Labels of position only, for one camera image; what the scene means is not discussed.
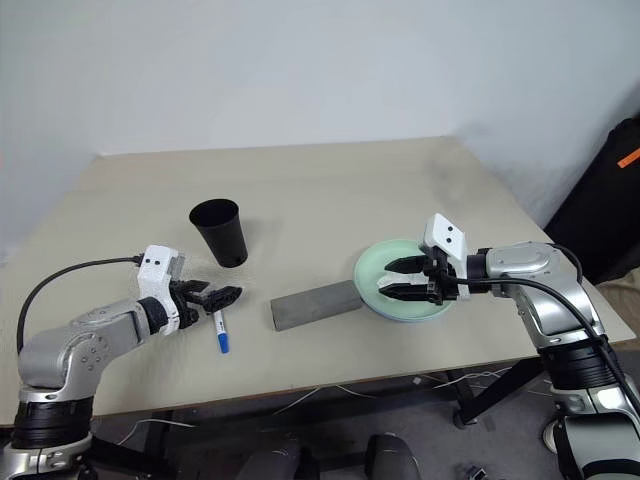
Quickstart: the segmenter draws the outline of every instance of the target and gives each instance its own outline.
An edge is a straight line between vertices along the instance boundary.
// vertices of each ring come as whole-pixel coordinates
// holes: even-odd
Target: table
[[[215,263],[188,221],[198,202],[240,205],[249,259]],[[419,238],[434,212],[467,233],[470,250],[547,241],[509,192],[455,139],[116,155],[96,159],[1,272],[0,424],[13,421],[19,377],[15,324],[44,276],[81,261],[126,256],[148,244],[187,255],[183,278],[239,285],[225,311],[231,353],[212,322],[156,336],[103,375],[94,413],[196,405],[535,355],[512,301],[456,303],[422,324],[367,308],[285,332],[269,300],[351,278],[362,251],[389,238]],[[96,306],[135,296],[135,268],[109,265],[66,275],[42,291],[26,339]],[[633,332],[589,284],[613,342]]]

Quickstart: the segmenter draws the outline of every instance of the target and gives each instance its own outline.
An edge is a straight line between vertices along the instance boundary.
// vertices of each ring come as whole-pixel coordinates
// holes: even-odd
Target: light green plate
[[[417,242],[387,240],[369,247],[360,256],[353,270],[353,281],[364,303],[380,315],[399,322],[422,322],[447,310],[452,302],[434,305],[429,302],[403,302],[378,292],[378,280],[387,273],[384,269],[392,260],[423,255]]]

